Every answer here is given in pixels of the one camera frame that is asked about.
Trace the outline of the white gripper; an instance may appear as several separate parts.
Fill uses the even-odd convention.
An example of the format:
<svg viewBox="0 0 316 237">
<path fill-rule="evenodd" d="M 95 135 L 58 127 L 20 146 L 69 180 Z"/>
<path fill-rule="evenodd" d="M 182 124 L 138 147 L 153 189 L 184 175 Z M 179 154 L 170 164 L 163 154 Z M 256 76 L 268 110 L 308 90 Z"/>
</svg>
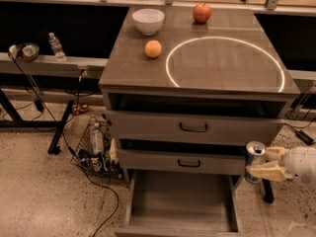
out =
<svg viewBox="0 0 316 237">
<path fill-rule="evenodd" d="M 316 149 L 314 147 L 268 147 L 266 159 L 271 162 L 246 167 L 256 178 L 274 182 L 293 180 L 299 185 L 316 185 Z"/>
</svg>

